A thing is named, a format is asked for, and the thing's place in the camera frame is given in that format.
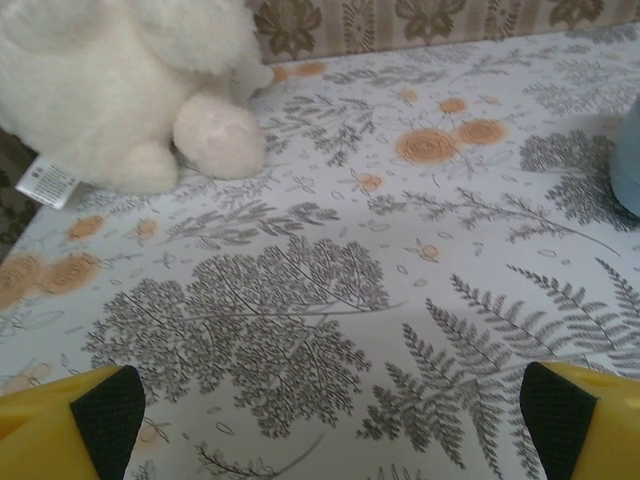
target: fabric tag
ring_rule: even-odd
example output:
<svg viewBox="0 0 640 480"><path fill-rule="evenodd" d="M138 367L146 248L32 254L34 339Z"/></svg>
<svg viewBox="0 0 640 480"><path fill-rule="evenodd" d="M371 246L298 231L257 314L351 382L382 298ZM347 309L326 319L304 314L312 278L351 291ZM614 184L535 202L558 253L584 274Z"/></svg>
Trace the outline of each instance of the fabric tag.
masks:
<svg viewBox="0 0 640 480"><path fill-rule="evenodd" d="M78 179L58 168L52 160L38 157L22 176L16 190L36 202L61 210L79 184Z"/></svg>

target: light blue object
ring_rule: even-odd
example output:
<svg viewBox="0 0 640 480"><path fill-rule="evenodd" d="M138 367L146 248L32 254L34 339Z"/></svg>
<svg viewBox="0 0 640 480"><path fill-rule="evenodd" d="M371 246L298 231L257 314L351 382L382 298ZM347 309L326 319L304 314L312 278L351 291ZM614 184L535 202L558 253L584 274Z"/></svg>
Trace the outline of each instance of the light blue object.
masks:
<svg viewBox="0 0 640 480"><path fill-rule="evenodd" d="M618 201L640 216L640 97L622 121L610 173Z"/></svg>

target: stuffed animal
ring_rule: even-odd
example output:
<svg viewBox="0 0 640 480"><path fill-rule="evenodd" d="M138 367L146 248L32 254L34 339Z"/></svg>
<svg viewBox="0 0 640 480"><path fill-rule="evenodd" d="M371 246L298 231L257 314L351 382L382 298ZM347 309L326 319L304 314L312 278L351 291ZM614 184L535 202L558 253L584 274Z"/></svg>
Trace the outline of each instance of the stuffed animal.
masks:
<svg viewBox="0 0 640 480"><path fill-rule="evenodd" d="M272 78L254 31L242 0L0 0L0 127L124 193L176 186L172 139L205 175L251 176L266 142L237 103Z"/></svg>

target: floral pattern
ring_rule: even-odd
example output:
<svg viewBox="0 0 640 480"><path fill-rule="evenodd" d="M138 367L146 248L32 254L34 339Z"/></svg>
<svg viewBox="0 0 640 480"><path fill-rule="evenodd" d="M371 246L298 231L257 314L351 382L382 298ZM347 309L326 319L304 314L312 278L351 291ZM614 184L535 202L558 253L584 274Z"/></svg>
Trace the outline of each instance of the floral pattern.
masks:
<svg viewBox="0 0 640 480"><path fill-rule="evenodd" d="M269 48L298 58L301 51L313 53L316 40L312 32L322 23L322 12L311 0L271 0L255 15L258 32L269 36Z"/></svg>
<svg viewBox="0 0 640 480"><path fill-rule="evenodd" d="M629 0L248 0L267 59L323 58L638 20ZM626 38L622 31L618 36ZM608 41L610 34L598 41Z"/></svg>
<svg viewBox="0 0 640 480"><path fill-rule="evenodd" d="M0 267L0 392L136 366L127 480L542 480L526 365L640 377L640 220L607 168L630 28L274 66L255 178L185 165L36 215Z"/></svg>

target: patterned wallpaper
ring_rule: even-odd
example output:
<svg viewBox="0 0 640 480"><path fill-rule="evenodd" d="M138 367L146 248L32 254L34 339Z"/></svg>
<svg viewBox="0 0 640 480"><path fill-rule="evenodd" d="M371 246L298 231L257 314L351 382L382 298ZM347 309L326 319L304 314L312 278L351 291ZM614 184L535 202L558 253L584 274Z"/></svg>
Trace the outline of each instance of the patterned wallpaper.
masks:
<svg viewBox="0 0 640 480"><path fill-rule="evenodd" d="M640 0L249 0L268 61L501 40L640 19Z"/></svg>

